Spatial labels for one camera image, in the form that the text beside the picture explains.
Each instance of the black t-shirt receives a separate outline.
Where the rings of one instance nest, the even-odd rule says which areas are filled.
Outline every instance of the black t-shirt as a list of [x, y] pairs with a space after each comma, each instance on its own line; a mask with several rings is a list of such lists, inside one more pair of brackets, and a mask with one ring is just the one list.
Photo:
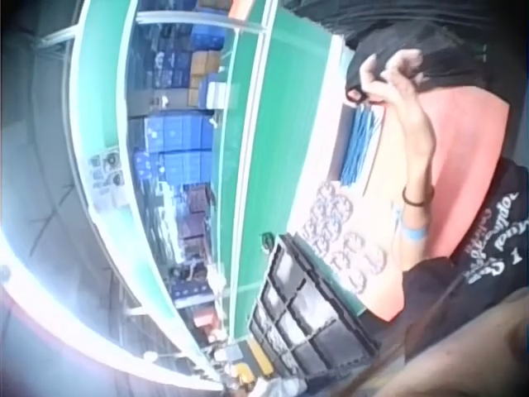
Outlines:
[[416, 346], [407, 341], [407, 358], [527, 286], [527, 187], [527, 169], [501, 159], [478, 217], [450, 259], [426, 261], [404, 275], [403, 312], [414, 311], [416, 319], [424, 313], [417, 302], [430, 306], [458, 274], [465, 275], [421, 341]]

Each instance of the black bracelet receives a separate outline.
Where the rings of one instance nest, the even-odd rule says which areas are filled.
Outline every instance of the black bracelet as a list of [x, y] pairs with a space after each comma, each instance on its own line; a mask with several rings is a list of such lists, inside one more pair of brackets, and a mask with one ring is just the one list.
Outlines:
[[433, 200], [434, 193], [435, 193], [435, 189], [432, 186], [431, 190], [430, 190], [430, 195], [428, 197], [426, 197], [426, 199], [422, 203], [414, 203], [414, 202], [412, 202], [412, 201], [407, 199], [407, 197], [406, 197], [406, 186], [404, 186], [404, 189], [403, 189], [403, 200], [404, 200], [405, 204], [410, 205], [412, 207], [418, 207], [418, 208], [426, 207]]

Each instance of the blue cable bundle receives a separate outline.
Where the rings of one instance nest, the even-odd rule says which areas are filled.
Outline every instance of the blue cable bundle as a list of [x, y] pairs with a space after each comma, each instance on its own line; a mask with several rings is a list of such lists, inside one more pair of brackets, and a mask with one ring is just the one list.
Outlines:
[[364, 165], [369, 141], [373, 136], [374, 124], [375, 117], [369, 108], [362, 106], [356, 109], [346, 157], [341, 167], [342, 186], [351, 186], [358, 179]]

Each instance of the hand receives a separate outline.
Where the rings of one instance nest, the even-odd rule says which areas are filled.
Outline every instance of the hand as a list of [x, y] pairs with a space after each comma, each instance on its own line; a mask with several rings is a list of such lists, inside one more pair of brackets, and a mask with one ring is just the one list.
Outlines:
[[404, 145], [409, 172], [429, 167], [436, 150], [436, 136], [430, 118], [422, 109], [417, 96], [416, 83], [423, 79], [422, 74], [413, 75], [421, 65], [419, 50], [397, 51], [386, 63], [380, 74], [382, 80], [374, 77], [376, 55], [371, 55], [360, 66], [362, 90], [370, 100], [384, 101], [397, 112], [404, 132]]

